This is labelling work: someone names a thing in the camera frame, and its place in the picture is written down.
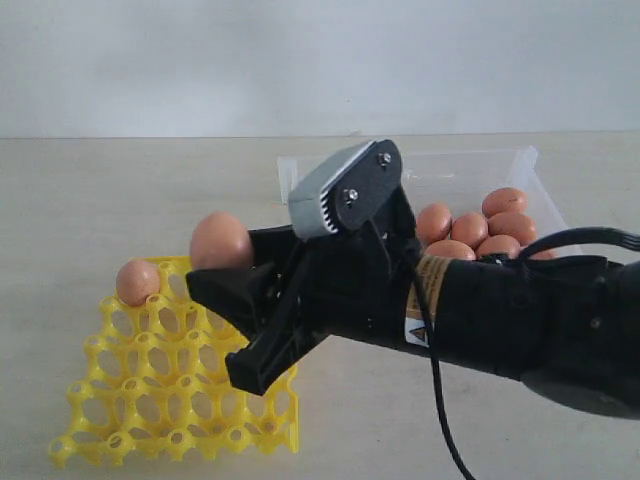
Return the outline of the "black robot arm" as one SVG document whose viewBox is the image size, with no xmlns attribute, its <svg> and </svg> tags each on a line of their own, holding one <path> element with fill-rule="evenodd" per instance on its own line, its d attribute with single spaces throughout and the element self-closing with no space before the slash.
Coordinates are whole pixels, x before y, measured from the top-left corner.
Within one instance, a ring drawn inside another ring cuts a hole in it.
<svg viewBox="0 0 640 480">
<path fill-rule="evenodd" d="M 322 206 L 335 233 L 254 230 L 254 267 L 186 277 L 190 297 L 247 340 L 225 359 L 234 387 L 265 393 L 333 335 L 510 378 L 579 411 L 638 418 L 638 264 L 537 256 L 570 242 L 637 249 L 636 236 L 577 228 L 515 259 L 454 260 L 421 252 L 401 187 L 351 202 L 335 193 Z"/>
</svg>

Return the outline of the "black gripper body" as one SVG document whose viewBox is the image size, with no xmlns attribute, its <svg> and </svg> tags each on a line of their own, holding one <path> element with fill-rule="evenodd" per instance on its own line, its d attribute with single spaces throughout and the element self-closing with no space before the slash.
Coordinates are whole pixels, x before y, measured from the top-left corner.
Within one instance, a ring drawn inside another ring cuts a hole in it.
<svg viewBox="0 0 640 480">
<path fill-rule="evenodd" d="M 305 282 L 306 317 L 321 331 L 424 355 L 425 347 L 406 337 L 408 328 L 425 322 L 406 313 L 419 247 L 402 187 L 360 229 L 301 242 L 304 254 L 292 281 Z"/>
</svg>

